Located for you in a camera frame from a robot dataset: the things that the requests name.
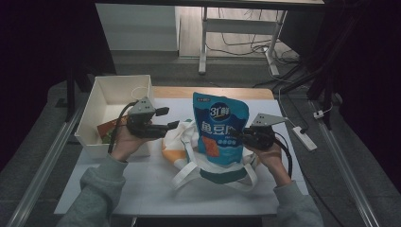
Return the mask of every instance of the hand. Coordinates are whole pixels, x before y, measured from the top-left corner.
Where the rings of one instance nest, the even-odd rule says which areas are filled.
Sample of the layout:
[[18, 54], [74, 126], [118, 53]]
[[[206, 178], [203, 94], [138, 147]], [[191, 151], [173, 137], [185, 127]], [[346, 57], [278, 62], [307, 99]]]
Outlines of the hand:
[[120, 162], [125, 162], [130, 155], [137, 151], [147, 141], [151, 140], [155, 139], [138, 138], [128, 131], [127, 126], [121, 126], [117, 129], [115, 146], [111, 155], [114, 159]]
[[281, 160], [280, 146], [274, 143], [271, 148], [267, 150], [260, 150], [247, 145], [245, 145], [245, 148], [253, 151], [259, 157], [260, 162], [269, 169], [269, 172], [274, 177], [277, 186], [284, 186], [291, 183], [291, 178], [288, 176]]
[[262, 164], [268, 169], [272, 169], [283, 164], [281, 160], [281, 148], [275, 143], [267, 150], [260, 150], [247, 145], [245, 145], [245, 148], [256, 153], [260, 159], [260, 162], [262, 162]]

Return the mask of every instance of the metal rail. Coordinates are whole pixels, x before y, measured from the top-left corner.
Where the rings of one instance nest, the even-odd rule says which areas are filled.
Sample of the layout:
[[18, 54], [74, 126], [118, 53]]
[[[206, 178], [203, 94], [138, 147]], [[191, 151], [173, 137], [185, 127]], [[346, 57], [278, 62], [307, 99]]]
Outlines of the metal rail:
[[88, 96], [85, 96], [81, 99], [77, 110], [74, 112], [73, 116], [71, 117], [69, 122], [65, 122], [54, 140], [52, 146], [50, 147], [49, 151], [47, 152], [44, 160], [41, 163], [38, 171], [36, 172], [35, 176], [32, 179], [29, 187], [26, 190], [26, 193], [21, 198], [20, 203], [18, 204], [17, 208], [15, 209], [14, 213], [7, 224], [8, 227], [17, 227], [17, 226], [24, 226], [26, 220], [29, 217], [30, 212], [33, 209], [37, 199], [39, 198], [44, 185], [47, 182], [47, 179], [53, 170], [54, 165], [56, 164], [59, 156], [61, 154], [62, 149], [65, 146], [65, 143], [68, 140], [71, 131], [75, 127], [76, 123], [80, 119], [80, 116], [83, 113], [85, 108], [86, 99]]
[[[310, 102], [310, 104], [311, 108], [313, 108], [313, 110], [317, 112], [318, 109], [315, 107], [313, 102]], [[363, 221], [365, 222], [366, 226], [379, 227], [380, 224], [377, 220], [375, 212], [372, 209], [371, 204], [367, 200], [362, 188], [359, 186], [357, 178], [354, 175], [354, 171], [352, 170], [352, 168], [348, 164], [347, 159], [343, 155], [343, 152], [340, 148], [339, 143], [337, 142], [335, 135], [325, 126], [321, 119], [318, 119], [318, 121], [323, 137], [327, 145], [329, 146], [329, 149], [331, 151], [331, 154], [333, 155], [334, 160], [336, 161], [337, 166], [339, 167], [340, 173], [345, 183], [347, 184], [348, 190], [356, 201], [357, 209], [359, 210]]]

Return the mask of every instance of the person's arm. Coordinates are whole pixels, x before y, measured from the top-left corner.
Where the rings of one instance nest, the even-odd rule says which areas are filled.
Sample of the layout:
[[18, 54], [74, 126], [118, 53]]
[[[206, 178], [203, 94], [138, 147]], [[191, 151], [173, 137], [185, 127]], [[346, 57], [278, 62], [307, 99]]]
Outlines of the person's arm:
[[277, 144], [268, 150], [246, 147], [257, 154], [276, 181], [274, 193], [279, 201], [277, 209], [279, 226], [323, 226], [321, 213], [313, 199], [309, 195], [303, 195], [297, 184], [288, 176], [281, 160], [281, 148]]
[[110, 216], [117, 206], [125, 184], [126, 160], [149, 139], [131, 135], [123, 126], [116, 137], [113, 152], [99, 167], [89, 167], [80, 179], [81, 192], [58, 226], [110, 226]]

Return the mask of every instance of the gray sleeve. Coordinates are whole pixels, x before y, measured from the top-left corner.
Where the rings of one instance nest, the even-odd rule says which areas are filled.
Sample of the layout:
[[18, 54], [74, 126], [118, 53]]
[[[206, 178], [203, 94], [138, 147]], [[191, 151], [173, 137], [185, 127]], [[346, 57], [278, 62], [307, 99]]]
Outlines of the gray sleeve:
[[274, 188], [279, 201], [277, 217], [280, 227], [320, 227], [323, 219], [314, 200], [301, 193], [297, 183]]
[[126, 181], [127, 164], [108, 155], [99, 167], [89, 167], [80, 179], [81, 192], [57, 226], [110, 226]]

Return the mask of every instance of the white table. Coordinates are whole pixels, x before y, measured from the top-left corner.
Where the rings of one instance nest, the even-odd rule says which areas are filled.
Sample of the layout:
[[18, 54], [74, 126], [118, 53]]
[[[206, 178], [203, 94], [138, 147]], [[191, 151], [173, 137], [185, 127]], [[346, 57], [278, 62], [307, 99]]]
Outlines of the white table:
[[[281, 115], [275, 100], [243, 101], [250, 107], [249, 124], [258, 113]], [[155, 124], [193, 119], [191, 98], [156, 98], [154, 106], [170, 108], [168, 115], [154, 117]], [[273, 129], [288, 141], [293, 159], [292, 179], [303, 194], [308, 194], [285, 124], [275, 125]], [[80, 177], [88, 167], [98, 166], [100, 161], [91, 159], [85, 150], [82, 151], [55, 214], [65, 214], [80, 192]], [[278, 201], [272, 191], [275, 182], [264, 166], [256, 168], [259, 182], [251, 192], [236, 191], [204, 179], [194, 180], [175, 191], [170, 181], [179, 169], [162, 156], [161, 139], [152, 142], [149, 157], [134, 157], [129, 162], [124, 172], [127, 183], [123, 187], [120, 203], [114, 210], [115, 214], [133, 217], [238, 217], [276, 214]], [[283, 162], [285, 166], [288, 165], [285, 156]]]

